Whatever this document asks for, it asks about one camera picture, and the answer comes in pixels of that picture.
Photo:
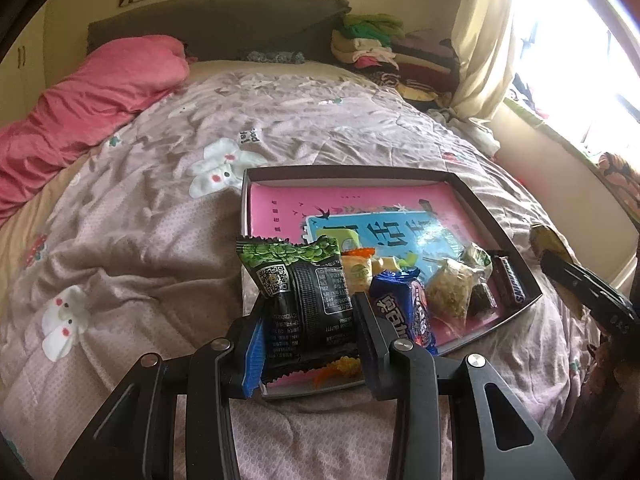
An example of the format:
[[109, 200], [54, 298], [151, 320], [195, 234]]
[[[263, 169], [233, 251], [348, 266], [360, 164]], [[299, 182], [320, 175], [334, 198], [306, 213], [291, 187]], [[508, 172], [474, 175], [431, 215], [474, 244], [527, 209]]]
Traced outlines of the right hand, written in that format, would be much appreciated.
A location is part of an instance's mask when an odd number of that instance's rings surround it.
[[587, 384], [595, 394], [608, 387], [622, 390], [623, 404], [639, 414], [639, 339], [626, 344], [612, 335], [601, 335], [600, 346], [593, 351], [594, 363]]

